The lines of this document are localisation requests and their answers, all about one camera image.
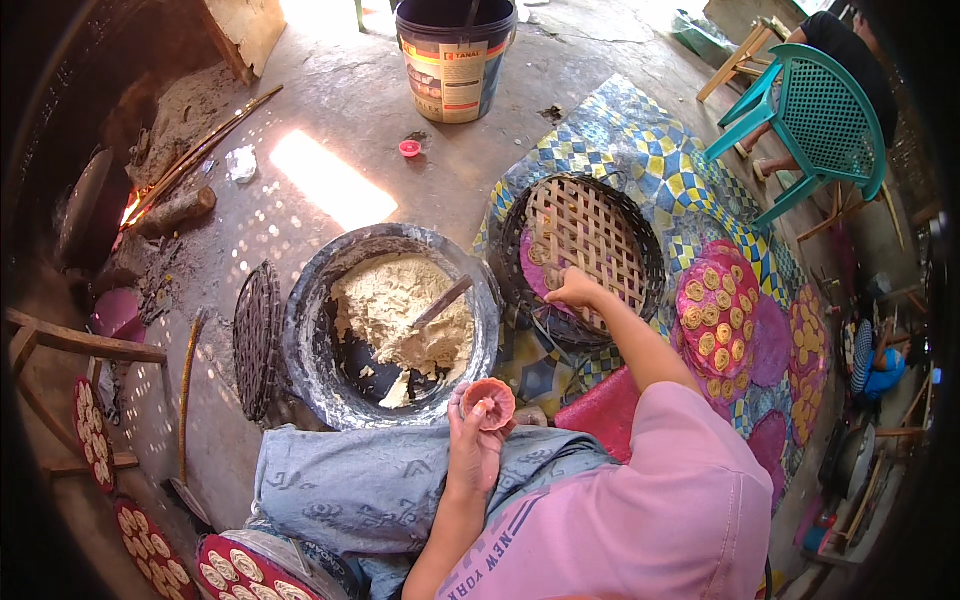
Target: pink plastic bowl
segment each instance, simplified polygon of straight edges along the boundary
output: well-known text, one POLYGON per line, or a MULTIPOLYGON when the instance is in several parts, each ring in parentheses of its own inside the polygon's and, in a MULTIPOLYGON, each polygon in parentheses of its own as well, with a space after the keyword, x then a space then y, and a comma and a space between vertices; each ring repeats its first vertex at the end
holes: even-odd
POLYGON ((400 153, 407 158, 413 158, 420 153, 420 143, 415 139, 405 139, 400 142, 400 153))

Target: woman's left hand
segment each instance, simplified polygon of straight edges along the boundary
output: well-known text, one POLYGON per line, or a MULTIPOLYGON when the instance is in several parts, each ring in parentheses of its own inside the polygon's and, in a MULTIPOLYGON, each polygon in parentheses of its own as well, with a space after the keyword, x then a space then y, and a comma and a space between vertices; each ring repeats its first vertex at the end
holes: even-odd
POLYGON ((461 383, 453 391, 446 405, 450 421, 450 469, 446 476, 446 492, 458 498, 472 498, 493 489, 500 472, 500 450, 507 436, 514 431, 516 419, 510 419, 496 431, 480 431, 480 423, 487 414, 484 402, 479 402, 464 419, 461 403, 468 383, 461 383))

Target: round woven basket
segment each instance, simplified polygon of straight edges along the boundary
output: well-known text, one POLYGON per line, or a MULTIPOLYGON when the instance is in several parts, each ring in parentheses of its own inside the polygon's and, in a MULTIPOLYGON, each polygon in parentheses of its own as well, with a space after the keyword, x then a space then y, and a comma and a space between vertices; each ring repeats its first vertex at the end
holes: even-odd
POLYGON ((523 232, 528 229, 528 210, 533 195, 542 186, 558 182, 560 186, 592 189, 605 203, 615 207, 634 236, 639 252, 643 279, 643 304, 638 314, 649 321, 660 305, 666 281, 663 254, 653 228, 640 214, 639 206, 623 192, 584 176, 555 175, 536 181, 516 199, 498 233, 491 237, 488 259, 496 275, 504 301, 526 318, 536 319, 554 341, 571 347, 600 347, 611 342, 610 332, 602 324, 592 326, 583 319, 570 315, 556 306, 546 304, 530 287, 520 264, 520 245, 523 232))

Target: pink t-shirt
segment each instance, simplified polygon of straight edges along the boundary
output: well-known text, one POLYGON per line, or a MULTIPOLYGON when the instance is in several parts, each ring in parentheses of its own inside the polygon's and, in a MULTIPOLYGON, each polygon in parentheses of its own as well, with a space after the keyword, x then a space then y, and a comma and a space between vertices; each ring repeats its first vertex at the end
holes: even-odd
POLYGON ((753 598, 770 538, 770 475, 699 394, 647 388, 634 457, 503 511, 438 599, 753 598))

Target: woman's right hand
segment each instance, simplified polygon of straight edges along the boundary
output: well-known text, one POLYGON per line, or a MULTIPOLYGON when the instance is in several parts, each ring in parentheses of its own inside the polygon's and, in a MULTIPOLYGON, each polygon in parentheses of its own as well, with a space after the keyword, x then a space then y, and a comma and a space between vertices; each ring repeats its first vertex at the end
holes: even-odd
POLYGON ((564 285, 546 295, 548 302, 563 302, 576 308, 596 309, 596 301, 608 294, 592 277, 576 267, 569 267, 560 271, 564 285))

